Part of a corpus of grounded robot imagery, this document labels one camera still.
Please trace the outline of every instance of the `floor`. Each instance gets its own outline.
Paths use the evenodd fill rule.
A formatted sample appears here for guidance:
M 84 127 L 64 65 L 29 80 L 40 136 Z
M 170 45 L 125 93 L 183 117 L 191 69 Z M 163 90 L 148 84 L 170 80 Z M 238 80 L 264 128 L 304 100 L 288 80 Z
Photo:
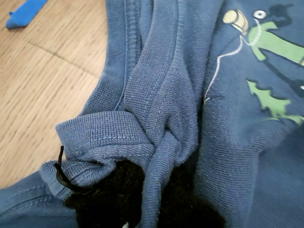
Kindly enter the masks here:
M 81 111 L 105 62 L 105 0 L 49 0 L 7 30 L 24 1 L 0 1 L 0 188 L 58 158 L 55 125 Z

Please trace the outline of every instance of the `wooden floor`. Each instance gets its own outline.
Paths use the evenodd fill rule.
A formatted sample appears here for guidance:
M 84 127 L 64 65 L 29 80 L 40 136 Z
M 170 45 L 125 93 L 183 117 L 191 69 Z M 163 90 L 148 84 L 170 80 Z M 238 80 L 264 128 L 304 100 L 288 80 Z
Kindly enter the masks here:
M 0 0 L 0 188 L 56 160 L 55 125 L 75 117 L 105 62 L 105 0 L 49 0 L 7 30 L 25 0 Z

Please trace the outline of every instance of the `blue fabric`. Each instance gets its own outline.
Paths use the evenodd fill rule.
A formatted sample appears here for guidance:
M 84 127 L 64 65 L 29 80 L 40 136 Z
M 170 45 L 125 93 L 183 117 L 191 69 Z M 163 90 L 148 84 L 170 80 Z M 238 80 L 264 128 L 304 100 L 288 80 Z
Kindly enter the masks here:
M 10 12 L 6 28 L 14 29 L 27 26 L 48 0 L 27 0 L 15 12 Z
M 0 190 L 1 228 L 75 228 L 74 211 L 54 197 L 38 172 Z
M 172 169 L 187 161 L 195 170 L 196 194 L 215 205 L 228 228 L 302 228 L 304 67 L 278 54 L 286 41 L 296 45 L 295 57 L 302 54 L 302 3 L 281 4 L 107 0 L 101 78 L 81 114 L 56 126 L 67 177 L 88 186 L 115 169 L 116 161 L 137 163 L 146 175 L 139 227 L 153 228 Z M 224 19 L 227 12 L 230 18 Z M 285 40 L 281 47 L 268 44 L 262 61 L 255 48 L 269 33 L 261 30 L 251 41 L 249 34 L 264 22 L 278 25 L 269 31 Z M 18 203 L 37 201 L 26 193 L 20 202 L 12 196 L 36 192 L 40 185 L 64 216 L 72 214 L 62 204 L 71 192 L 57 182 L 55 162 L 42 165 L 40 184 L 30 176 L 11 195 L 0 190 L 7 211 L 2 222 L 14 224 L 9 211 Z M 44 209 L 55 214 L 47 203 Z M 27 212 L 19 209 L 21 215 Z
M 304 46 L 304 30 L 299 29 L 303 1 L 288 3 L 293 4 L 286 8 L 292 23 L 270 31 Z M 278 4 L 286 3 L 277 0 L 225 2 L 210 47 L 204 94 L 215 75 L 218 57 L 237 50 L 240 35 L 249 42 L 247 35 L 223 22 L 225 13 L 239 9 L 247 18 L 250 30 L 257 25 L 256 10 L 268 15 L 258 20 L 260 24 L 284 20 L 283 14 L 279 17 L 270 14 L 271 7 Z M 298 81 L 298 88 L 303 85 L 302 65 L 270 51 L 263 53 L 290 81 Z M 303 121 L 271 118 L 271 104 L 262 106 L 261 94 L 252 93 L 248 81 L 257 83 L 260 91 L 268 90 L 276 108 L 282 101 L 275 98 L 288 99 L 286 113 L 298 115 L 300 119 L 304 116 L 304 99 L 293 90 L 293 84 L 278 77 L 278 72 L 265 60 L 259 61 L 251 46 L 243 41 L 237 54 L 220 59 L 218 75 L 205 95 L 196 193 L 216 205 L 229 228 L 301 228 L 304 226 Z

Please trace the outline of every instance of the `printed graphic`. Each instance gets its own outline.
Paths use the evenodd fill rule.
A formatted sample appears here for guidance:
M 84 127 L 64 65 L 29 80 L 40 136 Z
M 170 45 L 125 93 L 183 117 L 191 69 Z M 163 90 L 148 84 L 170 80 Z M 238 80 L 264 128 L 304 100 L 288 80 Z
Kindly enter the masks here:
M 284 11 L 283 5 L 277 5 L 275 8 L 272 7 L 272 11 L 276 11 L 276 15 L 279 15 L 278 11 L 281 11 L 280 16 L 286 18 L 286 22 L 291 22 L 286 10 Z M 257 10 L 254 12 L 256 19 L 264 19 L 266 12 L 263 10 Z M 278 29 L 281 26 L 286 26 L 287 23 L 283 21 L 267 21 L 261 23 L 260 26 L 256 25 L 248 30 L 248 20 L 240 10 L 229 10 L 223 17 L 223 22 L 229 23 L 242 32 L 243 35 L 248 34 L 247 38 L 249 43 L 252 43 L 261 28 L 262 32 L 259 35 L 259 39 L 251 45 L 251 48 L 259 61 L 266 60 L 266 56 L 260 51 L 260 49 L 271 51 L 274 54 L 282 56 L 290 61 L 298 63 L 304 66 L 304 47 L 287 41 L 276 34 L 268 31 L 270 29 Z
M 304 121 L 304 117 L 300 115 L 287 115 L 286 105 L 290 103 L 287 99 L 278 99 L 271 96 L 271 90 L 263 90 L 257 88 L 255 82 L 248 81 L 248 86 L 251 94 L 255 94 L 262 106 L 262 110 L 269 109 L 271 118 L 273 120 L 278 120 L 279 118 L 286 118 L 295 121 L 300 125 Z
M 238 54 L 243 48 L 244 43 L 251 47 L 258 61 L 263 62 L 265 66 L 268 67 L 281 80 L 289 84 L 290 88 L 293 89 L 293 91 L 299 97 L 304 97 L 304 79 L 290 79 L 281 73 L 274 65 L 272 65 L 268 61 L 267 57 L 263 54 L 263 51 L 268 51 L 298 65 L 299 67 L 304 67 L 304 47 L 279 37 L 274 33 L 276 29 L 291 24 L 292 19 L 287 11 L 287 9 L 291 6 L 292 4 L 278 4 L 272 6 L 269 8 L 268 15 L 264 10 L 256 10 L 253 14 L 256 25 L 252 27 L 249 26 L 247 18 L 240 10 L 229 10 L 225 13 L 223 16 L 223 22 L 232 25 L 241 32 L 239 35 L 240 44 L 236 50 L 217 57 L 217 67 L 204 95 L 204 103 L 210 99 L 210 97 L 207 97 L 207 94 L 219 73 L 221 59 L 223 57 Z M 275 17 L 279 20 L 268 20 L 270 17 Z M 266 21 L 260 23 L 260 20 L 262 19 L 266 19 Z M 255 82 L 247 81 L 247 83 L 251 94 L 255 94 L 258 97 L 262 109 L 269 109 L 271 114 L 270 119 L 278 120 L 279 118 L 287 118 L 295 121 L 297 124 L 302 124 L 304 117 L 286 114 L 286 105 L 290 103 L 290 100 L 272 97 L 271 90 L 259 89 L 257 88 L 257 84 Z

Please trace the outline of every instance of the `green print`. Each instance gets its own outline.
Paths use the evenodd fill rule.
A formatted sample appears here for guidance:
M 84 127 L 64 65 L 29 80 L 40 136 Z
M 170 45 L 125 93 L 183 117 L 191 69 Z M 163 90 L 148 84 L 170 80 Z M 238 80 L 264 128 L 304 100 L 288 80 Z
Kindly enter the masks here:
M 275 34 L 268 32 L 268 29 L 278 29 L 276 24 L 268 21 L 261 24 L 262 34 L 260 39 L 251 48 L 259 61 L 266 60 L 266 56 L 260 51 L 265 49 L 277 55 L 285 57 L 295 63 L 304 66 L 304 47 L 290 43 Z M 248 33 L 248 41 L 253 42 L 258 33 L 258 26 L 254 26 Z
M 271 96 L 271 90 L 258 89 L 255 82 L 247 80 L 251 94 L 255 94 L 262 106 L 262 109 L 269 109 L 271 117 L 268 119 L 279 120 L 280 118 L 290 119 L 295 121 L 298 125 L 304 122 L 304 117 L 300 115 L 287 115 L 286 105 L 290 103 L 287 99 L 276 99 Z

